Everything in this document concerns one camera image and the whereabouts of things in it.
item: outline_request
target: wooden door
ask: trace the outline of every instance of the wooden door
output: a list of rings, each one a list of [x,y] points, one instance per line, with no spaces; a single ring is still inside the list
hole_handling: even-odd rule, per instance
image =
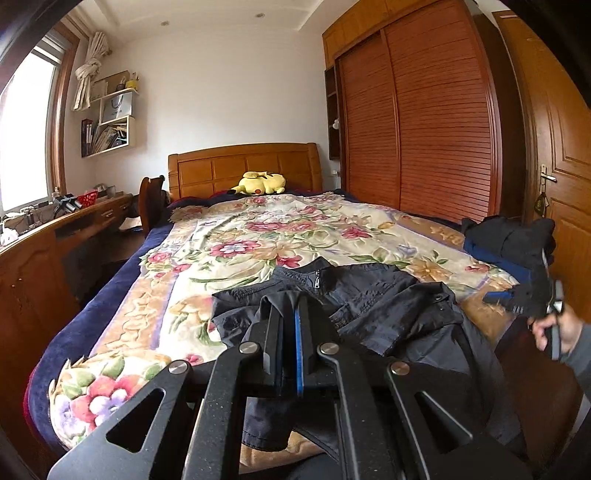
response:
[[[488,64],[465,5],[435,2],[384,31],[400,122],[400,209],[482,220],[495,209],[500,148]]]
[[[554,219],[556,261],[551,272],[564,283],[566,300],[591,322],[591,112],[548,47],[512,12],[495,17],[511,56],[528,136],[525,217],[534,214],[540,167]]]
[[[400,158],[388,50],[380,33],[339,57],[345,188],[359,200],[399,208]]]

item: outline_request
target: window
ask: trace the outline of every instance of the window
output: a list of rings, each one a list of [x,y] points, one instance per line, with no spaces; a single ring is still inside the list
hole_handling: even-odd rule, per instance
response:
[[[0,96],[0,214],[47,200],[54,94],[70,43],[49,32],[23,60]]]

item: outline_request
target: wooden desk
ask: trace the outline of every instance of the wooden desk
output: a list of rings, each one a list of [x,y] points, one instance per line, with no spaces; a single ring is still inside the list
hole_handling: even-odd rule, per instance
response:
[[[45,348],[80,310],[67,286],[62,259],[120,222],[131,198],[116,197],[64,215],[0,250],[0,424],[23,460],[42,478],[55,459],[29,432],[22,399]]]

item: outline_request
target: human hand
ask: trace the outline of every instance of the human hand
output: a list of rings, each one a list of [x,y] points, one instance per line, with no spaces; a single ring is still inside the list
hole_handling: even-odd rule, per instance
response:
[[[546,348],[548,339],[544,334],[544,330],[555,325],[556,321],[556,314],[554,313],[541,320],[528,320],[538,350],[543,352]],[[576,316],[574,310],[569,305],[565,305],[564,312],[558,317],[558,326],[560,328],[560,350],[562,353],[570,353],[579,341],[581,330],[583,330],[583,321]]]

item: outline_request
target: desk clutter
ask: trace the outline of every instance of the desk clutter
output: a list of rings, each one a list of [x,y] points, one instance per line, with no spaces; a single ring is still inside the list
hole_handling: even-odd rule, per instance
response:
[[[72,193],[60,195],[56,188],[51,195],[51,201],[44,200],[23,207],[19,212],[6,214],[6,217],[0,223],[0,247],[5,247],[16,241],[20,235],[29,233],[35,228],[68,213],[77,212],[96,203],[123,195],[123,192],[116,191],[114,185],[107,186],[104,183],[99,183],[93,190],[78,197]]]

